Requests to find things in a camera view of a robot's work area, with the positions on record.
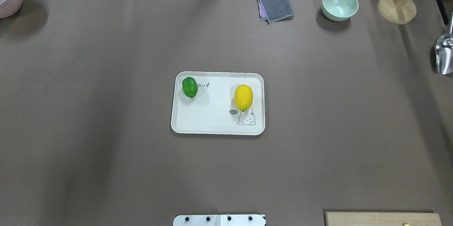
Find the yellow lemon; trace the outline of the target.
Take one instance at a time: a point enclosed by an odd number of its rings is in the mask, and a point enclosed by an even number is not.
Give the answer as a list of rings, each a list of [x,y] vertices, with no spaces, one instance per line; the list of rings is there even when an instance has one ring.
[[[240,111],[248,110],[253,103],[253,90],[248,85],[239,85],[234,93],[234,102]]]

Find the white rabbit tray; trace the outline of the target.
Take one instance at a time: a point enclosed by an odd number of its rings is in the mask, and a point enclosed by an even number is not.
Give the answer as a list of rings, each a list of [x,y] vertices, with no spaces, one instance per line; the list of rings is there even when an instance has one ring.
[[[195,97],[187,97],[184,78],[198,85]],[[253,91],[251,107],[242,112],[234,103],[239,85]],[[183,71],[175,78],[171,128],[179,134],[260,135],[265,129],[265,82],[255,73]]]

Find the metal scoop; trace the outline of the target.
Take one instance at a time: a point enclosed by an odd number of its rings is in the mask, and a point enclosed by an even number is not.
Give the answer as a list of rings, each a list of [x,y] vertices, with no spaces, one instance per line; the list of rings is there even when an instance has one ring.
[[[436,71],[447,75],[453,72],[453,17],[449,19],[447,33],[442,34],[435,44]]]

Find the wooden mug tree stand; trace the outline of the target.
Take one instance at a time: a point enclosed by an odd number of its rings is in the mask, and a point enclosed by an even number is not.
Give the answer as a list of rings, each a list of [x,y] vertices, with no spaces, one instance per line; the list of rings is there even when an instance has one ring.
[[[393,24],[408,24],[417,13],[412,0],[378,0],[379,13]]]

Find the wooden cutting board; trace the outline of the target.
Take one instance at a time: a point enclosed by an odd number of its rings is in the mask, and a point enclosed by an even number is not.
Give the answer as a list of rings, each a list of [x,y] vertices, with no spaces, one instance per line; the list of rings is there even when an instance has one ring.
[[[441,226],[436,213],[326,211],[327,226]]]

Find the green lime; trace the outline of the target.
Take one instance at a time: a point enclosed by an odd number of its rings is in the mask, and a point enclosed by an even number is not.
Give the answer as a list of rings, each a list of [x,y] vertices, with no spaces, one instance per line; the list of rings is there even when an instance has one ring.
[[[182,81],[182,89],[187,97],[194,98],[198,93],[198,84],[193,77],[186,77]]]

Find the mint green bowl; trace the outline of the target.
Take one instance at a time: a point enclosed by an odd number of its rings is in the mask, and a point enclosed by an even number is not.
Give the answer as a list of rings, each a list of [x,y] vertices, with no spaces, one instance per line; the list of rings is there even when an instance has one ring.
[[[332,21],[350,19],[357,13],[358,8],[358,0],[322,0],[322,12]]]

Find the grey folded cloth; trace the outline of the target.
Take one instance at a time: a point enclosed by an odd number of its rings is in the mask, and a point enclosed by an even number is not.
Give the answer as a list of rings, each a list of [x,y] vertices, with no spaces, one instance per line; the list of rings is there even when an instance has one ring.
[[[257,0],[257,2],[259,18],[268,24],[294,17],[290,0]]]

